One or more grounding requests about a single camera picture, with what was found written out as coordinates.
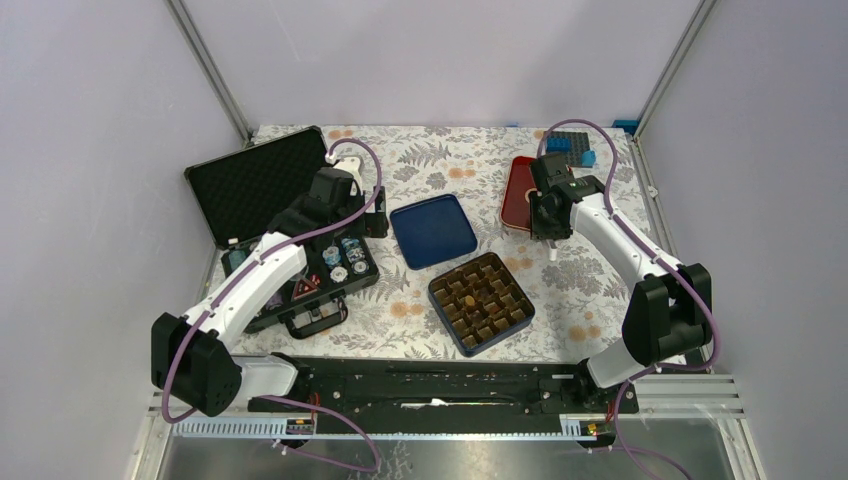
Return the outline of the blue tin lid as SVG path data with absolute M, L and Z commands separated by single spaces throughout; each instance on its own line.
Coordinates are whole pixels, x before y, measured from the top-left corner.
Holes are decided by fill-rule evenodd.
M 456 259 L 478 247 L 471 222 L 453 194 L 397 208 L 389 220 L 402 257 L 412 270 Z

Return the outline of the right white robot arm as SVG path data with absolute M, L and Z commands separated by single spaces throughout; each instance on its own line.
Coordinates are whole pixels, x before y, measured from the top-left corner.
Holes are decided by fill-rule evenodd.
M 554 245 L 580 234 L 630 291 L 620 339 L 582 360 L 565 390 L 583 410 L 597 412 L 643 370 L 712 342 L 711 276 L 663 251 L 613 205 L 597 177 L 576 177 L 563 154 L 537 157 L 530 171 L 532 237 Z

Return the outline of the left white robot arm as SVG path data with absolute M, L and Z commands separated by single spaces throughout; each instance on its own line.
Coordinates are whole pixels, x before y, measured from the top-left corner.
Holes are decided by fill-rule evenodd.
M 231 350 L 250 324 L 280 316 L 305 338 L 343 322 L 345 298 L 376 283 L 365 242 L 387 232 L 384 187 L 364 187 L 362 161 L 333 160 L 310 189 L 279 214 L 215 290 L 184 314 L 162 314 L 151 329 L 151 376 L 170 423 L 177 399 L 189 413 L 217 416 L 232 404 L 272 398 L 288 411 L 309 401 L 301 367 L 283 354 L 236 359 Z

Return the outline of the blue chocolate tin box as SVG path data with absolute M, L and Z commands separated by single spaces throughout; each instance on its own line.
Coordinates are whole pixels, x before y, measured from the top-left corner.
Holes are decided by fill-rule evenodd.
M 476 284 L 486 281 L 486 289 Z M 498 294 L 496 288 L 507 291 Z M 465 357 L 474 357 L 530 325 L 536 309 L 502 259 L 488 252 L 431 280 L 427 295 L 448 335 Z M 476 300 L 467 306 L 465 298 Z

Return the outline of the red square tray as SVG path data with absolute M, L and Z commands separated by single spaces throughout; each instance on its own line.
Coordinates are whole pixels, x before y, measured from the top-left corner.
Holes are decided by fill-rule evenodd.
M 531 211 L 530 196 L 535 193 L 536 186 L 530 170 L 533 157 L 518 156 L 512 160 L 506 178 L 503 199 L 501 202 L 500 219 L 504 226 L 530 231 Z

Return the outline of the blue lego brick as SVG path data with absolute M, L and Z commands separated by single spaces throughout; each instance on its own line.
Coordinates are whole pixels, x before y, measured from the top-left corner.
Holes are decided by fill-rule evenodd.
M 592 168 L 597 162 L 596 152 L 593 150 L 587 150 L 581 154 L 580 157 L 580 167 L 581 168 Z

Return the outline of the grey lego baseplate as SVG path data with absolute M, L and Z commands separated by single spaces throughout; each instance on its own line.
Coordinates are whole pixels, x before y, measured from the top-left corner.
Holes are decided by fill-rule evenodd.
M 581 154 L 592 150 L 585 132 L 552 132 L 545 140 L 545 148 L 547 153 L 563 154 L 566 164 L 572 168 L 581 168 Z

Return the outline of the black poker chip case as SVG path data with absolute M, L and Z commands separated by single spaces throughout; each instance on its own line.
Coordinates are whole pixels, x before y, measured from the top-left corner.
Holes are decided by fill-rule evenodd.
M 293 223 L 296 233 L 308 231 L 301 204 L 320 169 L 348 171 L 365 188 L 359 158 L 327 161 L 326 152 L 321 129 L 312 125 L 265 141 L 256 139 L 244 150 L 185 170 L 215 244 L 223 252 L 226 276 L 248 259 L 261 235 L 279 222 Z M 272 293 L 246 333 L 282 324 L 293 338 L 305 339 L 343 323 L 349 316 L 347 296 L 379 278 L 367 239 L 330 233 L 308 240 L 305 269 Z M 320 277 L 320 290 L 292 301 L 295 283 L 311 275 Z

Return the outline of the red triangle card box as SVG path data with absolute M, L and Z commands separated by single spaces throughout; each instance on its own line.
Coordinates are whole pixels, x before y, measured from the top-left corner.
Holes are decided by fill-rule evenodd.
M 312 295 L 320 290 L 321 279 L 317 275 L 301 278 L 296 283 L 292 290 L 291 300 L 299 300 Z

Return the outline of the floral tablecloth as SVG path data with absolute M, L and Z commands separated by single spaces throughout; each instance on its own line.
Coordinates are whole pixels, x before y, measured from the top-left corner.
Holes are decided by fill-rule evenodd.
M 497 254 L 535 307 L 531 324 L 484 351 L 484 361 L 571 363 L 602 351 L 620 335 L 628 291 L 615 269 L 582 236 L 558 243 L 551 258 L 527 232 L 506 227 L 501 205 L 514 158 L 536 152 L 541 131 L 507 127 L 327 126 L 325 140 L 363 158 L 363 177 L 380 163 L 387 206 L 442 194 L 459 200 L 479 253 Z M 303 340 L 283 325 L 245 334 L 238 354 L 457 360 L 460 352 L 432 308 L 429 282 L 441 263 L 410 269 L 393 238 L 372 239 L 377 283 L 351 295 L 342 324 Z

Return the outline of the blue corner bracket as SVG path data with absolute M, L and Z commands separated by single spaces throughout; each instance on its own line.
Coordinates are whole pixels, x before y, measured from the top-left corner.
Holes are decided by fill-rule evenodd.
M 640 122 L 638 120 L 617 119 L 614 120 L 611 127 L 621 129 L 627 134 L 634 136 L 638 130 Z

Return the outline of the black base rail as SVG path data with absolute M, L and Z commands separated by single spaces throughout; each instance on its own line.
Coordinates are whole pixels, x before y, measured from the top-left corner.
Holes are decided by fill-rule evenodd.
M 542 436 L 562 416 L 604 421 L 616 387 L 584 365 L 293 357 L 289 397 L 315 400 L 368 434 Z

